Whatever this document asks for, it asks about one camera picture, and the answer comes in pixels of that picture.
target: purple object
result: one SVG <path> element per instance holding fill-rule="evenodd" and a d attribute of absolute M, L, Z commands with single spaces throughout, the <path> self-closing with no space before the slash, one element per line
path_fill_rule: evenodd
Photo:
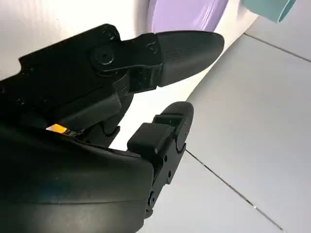
<path fill-rule="evenodd" d="M 228 0 L 150 0 L 148 31 L 213 32 L 227 3 Z"/>

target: teal object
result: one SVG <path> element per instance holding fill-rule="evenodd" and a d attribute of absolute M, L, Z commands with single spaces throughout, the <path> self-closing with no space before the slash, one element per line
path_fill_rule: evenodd
<path fill-rule="evenodd" d="M 294 6 L 296 0 L 242 0 L 251 12 L 280 23 Z"/>

